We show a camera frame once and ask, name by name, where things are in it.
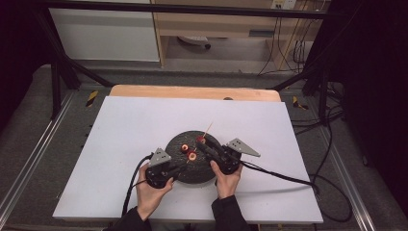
person's left hand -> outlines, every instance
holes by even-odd
[[[145,173],[147,170],[147,164],[142,166],[139,170],[139,180],[144,181],[146,179]],[[166,186],[162,189],[155,189],[147,182],[136,185],[136,192],[138,194],[138,213],[142,220],[147,220],[150,215],[159,207],[163,196],[171,191],[173,187],[173,178],[168,179]]]

metal frame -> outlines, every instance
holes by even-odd
[[[312,113],[315,117],[319,117],[318,106],[316,105],[315,100],[307,98],[308,105],[310,106]],[[327,127],[320,126],[320,132],[324,138],[324,144],[328,146],[329,143],[329,131]],[[375,226],[372,222],[369,211],[364,205],[363,199],[361,198],[358,190],[348,173],[348,170],[340,156],[340,153],[336,147],[336,144],[332,142],[332,147],[330,150],[330,158],[333,164],[334,169],[339,176],[340,182],[343,186],[344,192],[348,195],[351,205],[353,207],[354,216],[357,220],[357,223],[360,226],[361,230],[364,231],[374,231]]]
[[[195,14],[218,14],[218,15],[240,15],[240,16],[260,16],[260,17],[285,17],[285,18],[309,18],[309,19],[330,19],[344,20],[348,15],[344,13],[327,12],[304,12],[287,11],[275,9],[252,9],[252,8],[231,8],[231,7],[209,7],[209,6],[187,6],[187,5],[167,5],[167,4],[141,4],[141,3],[112,3],[112,2],[90,2],[90,1],[66,1],[66,0],[38,0],[29,6],[39,27],[46,35],[51,52],[56,59],[53,65],[59,66],[53,71],[53,80],[57,83],[58,76],[62,76],[69,89],[78,89],[81,83],[73,69],[76,69],[105,87],[112,87],[115,84],[106,81],[102,77],[94,74],[82,65],[70,59],[64,52],[58,35],[50,28],[49,20],[44,17],[44,11],[49,8],[54,9],[75,9],[93,11],[116,11],[116,12],[146,12],[146,13],[195,13]],[[59,86],[53,85],[54,112],[58,113],[60,91]]]
[[[23,169],[20,171],[13,185],[0,203],[0,230],[6,224],[6,221],[12,213],[12,210],[17,203],[18,198],[22,195],[25,187],[30,181],[30,178],[33,175],[39,161],[41,160],[41,157],[44,154],[48,144],[51,142],[54,134],[63,121],[64,116],[68,111],[72,98],[75,96],[75,94],[75,91],[71,91],[66,95],[60,113],[54,120],[52,120],[48,124]]]

black tripod leg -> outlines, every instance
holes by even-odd
[[[51,81],[53,102],[51,119],[54,119],[61,110],[60,73],[56,62],[51,64]]]
[[[290,78],[289,80],[287,80],[287,81],[285,81],[285,82],[283,82],[281,84],[278,84],[275,87],[269,88],[267,90],[276,90],[276,91],[283,90],[283,89],[287,88],[288,86],[296,83],[297,81],[299,81],[301,79],[308,79],[314,73],[315,73],[314,68],[309,68],[309,69],[303,70],[301,73],[296,74],[294,77]]]
[[[83,74],[90,77],[92,80],[98,82],[99,84],[105,87],[113,87],[115,84],[105,80],[104,78],[100,77],[99,75],[91,72],[90,70],[86,69],[84,66],[78,64],[77,62],[71,60],[69,57],[65,56],[65,59],[68,63],[70,63],[75,69],[81,71]]]
[[[58,62],[59,73],[64,79],[66,86],[69,89],[78,89],[81,86],[81,82],[72,67],[64,61],[64,49],[45,18],[44,9],[32,8],[31,13],[35,17],[39,27],[42,29],[43,34],[48,40],[48,44],[51,46],[49,49],[51,52],[50,55],[54,58],[54,61]]]

black sleeve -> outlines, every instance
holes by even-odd
[[[217,199],[212,206],[216,231],[250,231],[234,195]]]
[[[131,209],[114,226],[104,229],[103,231],[152,231],[149,220],[143,221],[140,218],[137,207]]]

white table surface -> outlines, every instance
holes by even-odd
[[[284,103],[108,96],[54,212],[65,220],[120,218],[132,174],[142,157],[166,148],[176,135],[205,131],[222,144],[239,138],[261,157],[242,160],[309,180]],[[316,223],[321,213],[311,187],[244,168],[236,191],[251,223]],[[214,220],[214,179],[194,186],[176,182],[151,219]],[[137,203],[132,192],[129,209]]]

